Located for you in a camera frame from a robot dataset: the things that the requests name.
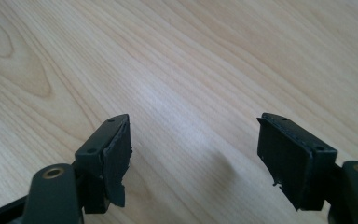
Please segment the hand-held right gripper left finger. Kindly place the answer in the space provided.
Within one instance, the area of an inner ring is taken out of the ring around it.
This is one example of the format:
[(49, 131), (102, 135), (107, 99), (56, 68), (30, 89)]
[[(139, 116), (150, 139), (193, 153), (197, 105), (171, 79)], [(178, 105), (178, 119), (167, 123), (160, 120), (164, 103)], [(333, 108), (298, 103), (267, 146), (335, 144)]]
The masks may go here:
[(104, 214), (109, 204), (125, 206), (123, 177), (131, 159), (130, 116), (107, 119), (75, 154), (81, 179), (80, 201), (86, 214)]

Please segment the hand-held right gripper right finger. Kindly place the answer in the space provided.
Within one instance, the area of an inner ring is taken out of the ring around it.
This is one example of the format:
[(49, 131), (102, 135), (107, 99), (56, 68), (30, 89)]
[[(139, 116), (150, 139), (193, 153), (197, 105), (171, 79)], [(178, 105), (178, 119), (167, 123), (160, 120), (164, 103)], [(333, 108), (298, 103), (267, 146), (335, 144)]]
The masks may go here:
[(321, 210), (337, 150), (288, 118), (264, 113), (257, 121), (257, 155), (274, 183), (296, 210)]

